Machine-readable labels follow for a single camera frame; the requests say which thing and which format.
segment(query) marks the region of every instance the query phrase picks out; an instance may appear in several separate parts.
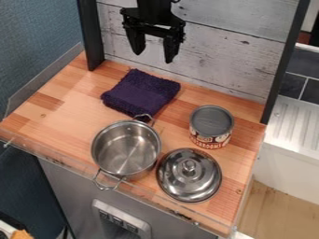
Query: pot lid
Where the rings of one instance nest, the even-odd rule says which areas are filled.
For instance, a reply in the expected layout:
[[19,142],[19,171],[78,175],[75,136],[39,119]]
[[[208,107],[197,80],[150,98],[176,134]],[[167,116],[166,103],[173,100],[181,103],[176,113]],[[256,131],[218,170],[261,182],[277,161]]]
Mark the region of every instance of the pot lid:
[[195,148],[181,148],[166,154],[157,169],[160,187],[185,203],[212,197],[221,184],[221,169],[209,154]]

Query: purple cloth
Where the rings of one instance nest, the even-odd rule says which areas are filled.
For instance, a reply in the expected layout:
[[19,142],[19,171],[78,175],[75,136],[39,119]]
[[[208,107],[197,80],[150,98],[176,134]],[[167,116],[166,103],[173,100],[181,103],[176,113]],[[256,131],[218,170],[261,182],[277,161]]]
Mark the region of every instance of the purple cloth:
[[179,92],[179,83],[131,70],[111,91],[101,95],[106,106],[131,117],[156,115]]

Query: white radiator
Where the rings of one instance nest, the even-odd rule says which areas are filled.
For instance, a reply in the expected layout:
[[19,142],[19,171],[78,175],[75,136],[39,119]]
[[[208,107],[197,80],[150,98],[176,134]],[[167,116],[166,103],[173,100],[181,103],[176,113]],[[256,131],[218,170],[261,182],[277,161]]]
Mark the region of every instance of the white radiator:
[[279,96],[254,168],[256,180],[319,204],[319,106]]

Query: gray cabinet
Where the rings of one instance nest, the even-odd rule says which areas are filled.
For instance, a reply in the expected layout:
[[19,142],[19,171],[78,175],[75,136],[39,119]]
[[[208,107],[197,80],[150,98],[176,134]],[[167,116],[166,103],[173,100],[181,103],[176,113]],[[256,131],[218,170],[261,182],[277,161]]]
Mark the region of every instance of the gray cabinet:
[[93,182],[51,162],[40,160],[77,239],[106,238],[92,207],[95,199],[148,223],[152,239],[216,239],[201,228],[116,191],[101,191]]

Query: black frame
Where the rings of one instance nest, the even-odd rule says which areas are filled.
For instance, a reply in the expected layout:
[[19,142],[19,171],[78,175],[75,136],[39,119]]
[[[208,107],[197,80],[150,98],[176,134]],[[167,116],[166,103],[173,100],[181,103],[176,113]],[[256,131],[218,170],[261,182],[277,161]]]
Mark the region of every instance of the black frame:
[[312,28],[312,35],[309,40],[309,45],[319,47],[319,12]]
[[270,120],[271,112],[276,103],[280,87],[282,86],[282,81],[284,78],[286,68],[289,64],[296,42],[298,41],[299,32],[301,30],[303,20],[306,16],[309,3],[310,0],[300,0],[298,3],[296,14],[293,19],[288,38],[285,42],[282,59],[279,62],[275,78],[271,85],[270,94],[268,96],[264,113],[260,121],[261,123],[268,124]]
[[88,68],[90,71],[93,71],[104,61],[104,46],[97,3],[96,0],[77,0],[77,7],[82,26]]
[[[271,85],[270,94],[260,121],[261,123],[268,124],[270,120],[270,115],[282,85],[285,70],[298,40],[298,34],[306,16],[309,3],[310,0],[300,0],[298,3],[292,27],[285,42],[284,52]],[[104,46],[97,11],[97,2],[96,0],[77,0],[77,4],[81,20],[84,46],[87,54],[88,68],[90,71],[93,71],[104,61]]]

